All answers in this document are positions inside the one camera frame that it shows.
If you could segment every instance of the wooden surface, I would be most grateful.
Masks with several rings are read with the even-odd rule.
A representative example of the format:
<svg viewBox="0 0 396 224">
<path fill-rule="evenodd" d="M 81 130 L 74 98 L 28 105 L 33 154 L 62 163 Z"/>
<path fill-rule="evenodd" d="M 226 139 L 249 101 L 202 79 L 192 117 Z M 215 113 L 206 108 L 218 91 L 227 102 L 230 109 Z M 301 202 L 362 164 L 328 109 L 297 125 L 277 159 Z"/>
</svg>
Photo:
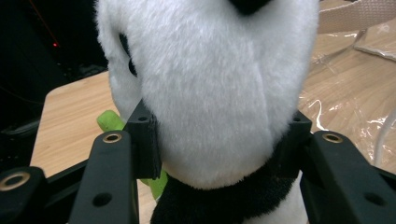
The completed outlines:
<svg viewBox="0 0 396 224">
<path fill-rule="evenodd" d="M 327 62 L 324 54 L 353 42 L 348 35 L 318 38 L 313 57 L 317 61 L 305 82 L 299 108 L 314 121 L 313 131 L 329 129 L 346 135 L 370 161 L 382 122 L 396 108 L 396 63 L 357 50 Z M 116 110 L 107 77 L 107 73 L 88 77 L 48 94 L 31 162 L 43 168 L 46 176 L 88 158 L 93 139 L 102 132 L 96 118 L 107 109 Z M 382 168 L 396 173 L 394 128 L 384 149 Z M 140 183 L 139 203 L 141 223 L 149 223 L 155 202 Z"/>
</svg>

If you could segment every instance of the stuffed panda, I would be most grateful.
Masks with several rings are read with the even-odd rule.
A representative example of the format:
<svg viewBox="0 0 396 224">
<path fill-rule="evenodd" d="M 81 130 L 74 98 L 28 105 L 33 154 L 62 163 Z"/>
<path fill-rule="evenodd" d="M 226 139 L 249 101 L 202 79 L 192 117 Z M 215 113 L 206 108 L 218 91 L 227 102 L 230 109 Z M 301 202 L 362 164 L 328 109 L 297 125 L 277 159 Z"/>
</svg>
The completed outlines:
<svg viewBox="0 0 396 224">
<path fill-rule="evenodd" d="M 168 183 L 151 223 L 306 223 L 299 178 L 272 176 L 266 163 L 297 108 L 318 0 L 99 0 L 96 8 L 121 118 L 142 99 L 158 120 Z"/>
</svg>

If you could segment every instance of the plastic bag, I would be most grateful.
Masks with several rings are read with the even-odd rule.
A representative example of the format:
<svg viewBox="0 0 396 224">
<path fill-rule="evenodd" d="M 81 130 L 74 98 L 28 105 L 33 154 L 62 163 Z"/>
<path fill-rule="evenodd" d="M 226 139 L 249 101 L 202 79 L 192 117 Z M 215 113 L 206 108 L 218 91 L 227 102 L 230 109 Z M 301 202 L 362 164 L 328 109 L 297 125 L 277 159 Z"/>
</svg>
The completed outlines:
<svg viewBox="0 0 396 224">
<path fill-rule="evenodd" d="M 348 137 L 373 162 L 384 121 L 396 108 L 396 20 L 366 31 L 319 35 L 299 109 L 312 132 Z M 396 124 L 382 145 L 380 168 L 396 174 Z"/>
</svg>

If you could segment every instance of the green toy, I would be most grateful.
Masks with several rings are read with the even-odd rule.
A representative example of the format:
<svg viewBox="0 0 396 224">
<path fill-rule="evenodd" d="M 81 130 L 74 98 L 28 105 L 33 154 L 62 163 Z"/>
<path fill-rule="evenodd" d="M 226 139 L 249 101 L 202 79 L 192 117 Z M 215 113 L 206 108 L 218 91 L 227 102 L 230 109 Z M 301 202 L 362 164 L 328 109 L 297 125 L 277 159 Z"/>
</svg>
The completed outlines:
<svg viewBox="0 0 396 224">
<path fill-rule="evenodd" d="M 99 127 L 104 132 L 122 130 L 125 124 L 122 122 L 120 116 L 113 110 L 107 110 L 103 112 L 96 119 Z M 144 184 L 151 188 L 151 194 L 153 198 L 158 201 L 158 199 L 163 194 L 163 189 L 166 186 L 168 177 L 165 171 L 161 171 L 161 176 L 159 179 L 141 179 Z"/>
</svg>

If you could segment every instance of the dark background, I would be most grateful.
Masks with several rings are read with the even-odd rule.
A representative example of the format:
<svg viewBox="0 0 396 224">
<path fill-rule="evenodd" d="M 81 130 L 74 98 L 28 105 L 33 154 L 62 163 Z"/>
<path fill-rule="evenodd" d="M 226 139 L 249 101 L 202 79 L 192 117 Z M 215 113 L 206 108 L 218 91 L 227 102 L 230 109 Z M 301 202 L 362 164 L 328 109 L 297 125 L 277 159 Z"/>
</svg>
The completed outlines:
<svg viewBox="0 0 396 224">
<path fill-rule="evenodd" d="M 106 70 L 93 0 L 0 0 L 0 173 L 29 165 L 45 97 Z"/>
</svg>

